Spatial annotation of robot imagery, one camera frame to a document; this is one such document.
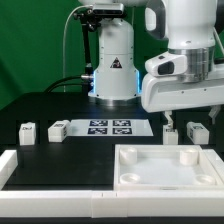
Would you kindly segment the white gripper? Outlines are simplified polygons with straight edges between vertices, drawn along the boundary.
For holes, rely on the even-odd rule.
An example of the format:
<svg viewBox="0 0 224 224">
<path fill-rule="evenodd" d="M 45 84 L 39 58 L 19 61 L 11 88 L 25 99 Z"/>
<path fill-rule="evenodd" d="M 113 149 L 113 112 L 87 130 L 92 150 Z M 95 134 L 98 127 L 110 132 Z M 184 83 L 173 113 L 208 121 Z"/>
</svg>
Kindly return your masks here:
<svg viewBox="0 0 224 224">
<path fill-rule="evenodd" d="M 214 48 L 169 50 L 145 62 L 142 107 L 163 112 L 173 129 L 172 110 L 212 106 L 212 124 L 224 104 L 224 63 L 214 63 Z"/>
</svg>

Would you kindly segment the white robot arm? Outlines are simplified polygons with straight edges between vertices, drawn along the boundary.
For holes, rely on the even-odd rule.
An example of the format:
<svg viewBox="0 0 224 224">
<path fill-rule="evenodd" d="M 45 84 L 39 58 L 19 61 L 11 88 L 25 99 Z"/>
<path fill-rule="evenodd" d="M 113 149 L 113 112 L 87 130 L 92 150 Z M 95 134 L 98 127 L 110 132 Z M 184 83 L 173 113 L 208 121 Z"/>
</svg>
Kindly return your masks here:
<svg viewBox="0 0 224 224">
<path fill-rule="evenodd" d="M 224 0 L 79 0 L 88 30 L 99 33 L 99 65 L 89 97 L 112 105 L 141 98 L 145 111 L 224 104 L 224 63 L 214 60 L 217 32 L 224 29 Z M 134 30 L 126 6 L 145 8 L 146 30 L 168 41 L 167 51 L 145 62 L 138 81 Z"/>
</svg>

